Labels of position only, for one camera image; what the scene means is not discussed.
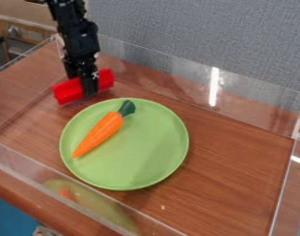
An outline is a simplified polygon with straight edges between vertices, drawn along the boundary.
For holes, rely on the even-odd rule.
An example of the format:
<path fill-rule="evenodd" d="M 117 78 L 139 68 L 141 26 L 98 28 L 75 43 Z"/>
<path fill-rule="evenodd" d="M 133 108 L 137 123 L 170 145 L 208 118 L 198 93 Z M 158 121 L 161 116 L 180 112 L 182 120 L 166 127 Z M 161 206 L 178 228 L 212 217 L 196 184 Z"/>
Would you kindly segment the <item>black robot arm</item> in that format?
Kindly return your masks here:
<path fill-rule="evenodd" d="M 56 31 L 62 37 L 63 58 L 69 79 L 79 77 L 85 96 L 98 92 L 98 67 L 95 54 L 101 51 L 98 26 L 86 19 L 86 3 L 83 0 L 26 0 L 47 4 Z"/>

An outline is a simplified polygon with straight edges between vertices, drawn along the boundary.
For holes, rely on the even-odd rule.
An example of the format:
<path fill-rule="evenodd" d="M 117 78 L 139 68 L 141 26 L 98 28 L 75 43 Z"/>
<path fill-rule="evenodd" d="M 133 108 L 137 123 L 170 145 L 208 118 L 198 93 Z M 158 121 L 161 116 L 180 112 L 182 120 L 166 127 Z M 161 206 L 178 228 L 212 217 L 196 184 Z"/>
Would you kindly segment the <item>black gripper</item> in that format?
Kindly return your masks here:
<path fill-rule="evenodd" d="M 95 66 L 95 53 L 101 51 L 98 26 L 87 20 L 62 20 L 56 29 L 65 42 L 63 65 L 67 77 L 73 79 L 79 74 L 85 96 L 91 97 L 99 91 L 99 74 Z"/>

